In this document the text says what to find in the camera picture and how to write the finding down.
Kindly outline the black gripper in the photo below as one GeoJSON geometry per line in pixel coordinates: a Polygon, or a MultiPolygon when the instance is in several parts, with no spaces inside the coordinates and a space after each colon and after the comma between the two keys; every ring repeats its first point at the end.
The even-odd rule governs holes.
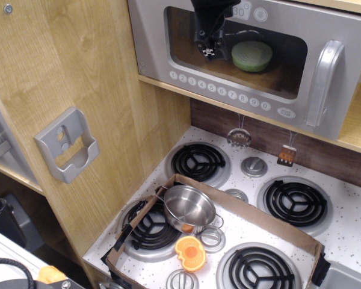
{"type": "Polygon", "coordinates": [[[196,33],[194,43],[199,52],[211,60],[228,60],[224,25],[233,16],[237,0],[192,0],[196,33]]]}

